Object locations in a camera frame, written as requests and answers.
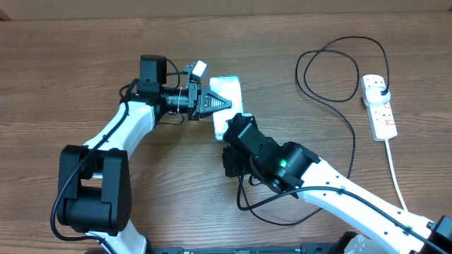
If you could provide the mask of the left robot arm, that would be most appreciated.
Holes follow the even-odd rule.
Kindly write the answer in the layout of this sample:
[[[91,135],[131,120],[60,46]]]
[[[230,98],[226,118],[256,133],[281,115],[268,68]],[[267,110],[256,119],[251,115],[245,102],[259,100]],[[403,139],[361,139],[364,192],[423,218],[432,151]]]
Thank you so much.
[[[165,56],[145,54],[140,74],[119,90],[114,118],[83,145],[67,145],[60,154],[58,194],[50,228],[67,242],[95,240],[105,253],[151,253],[150,241],[131,221],[129,157],[165,114],[197,121],[232,102],[202,86],[206,63],[198,60],[177,77],[186,86],[168,87]]]

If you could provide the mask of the blue Galaxy smartphone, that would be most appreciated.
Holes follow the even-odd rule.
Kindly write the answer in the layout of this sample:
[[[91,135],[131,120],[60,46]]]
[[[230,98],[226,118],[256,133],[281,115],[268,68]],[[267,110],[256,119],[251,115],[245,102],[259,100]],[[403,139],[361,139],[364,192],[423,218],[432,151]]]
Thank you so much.
[[[211,77],[209,88],[221,96],[221,100],[225,100],[225,104],[220,104],[220,101],[215,102],[215,105],[221,106],[222,109],[213,113],[215,139],[223,141],[223,136],[228,129],[227,121],[237,113],[244,113],[240,79],[237,75]]]

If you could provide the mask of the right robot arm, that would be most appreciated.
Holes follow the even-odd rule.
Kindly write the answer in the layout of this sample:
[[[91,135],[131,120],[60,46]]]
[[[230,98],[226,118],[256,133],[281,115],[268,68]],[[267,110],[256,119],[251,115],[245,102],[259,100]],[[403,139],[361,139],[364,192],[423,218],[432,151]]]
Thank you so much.
[[[267,137],[251,114],[226,121],[223,165],[228,177],[246,174],[275,195],[253,210],[291,195],[321,207],[368,236],[387,253],[450,253],[451,218],[432,220],[402,210],[337,172],[326,160],[294,142]]]

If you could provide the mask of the white power strip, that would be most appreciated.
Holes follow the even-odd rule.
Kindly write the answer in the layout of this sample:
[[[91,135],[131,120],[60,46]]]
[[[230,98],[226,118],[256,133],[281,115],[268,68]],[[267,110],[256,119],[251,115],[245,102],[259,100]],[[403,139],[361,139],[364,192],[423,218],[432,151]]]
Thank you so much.
[[[366,87],[382,87],[386,89],[383,77],[375,74],[364,75],[360,83],[362,86],[362,98]],[[375,107],[366,106],[366,109],[374,141],[385,142],[397,136],[398,132],[390,101]]]

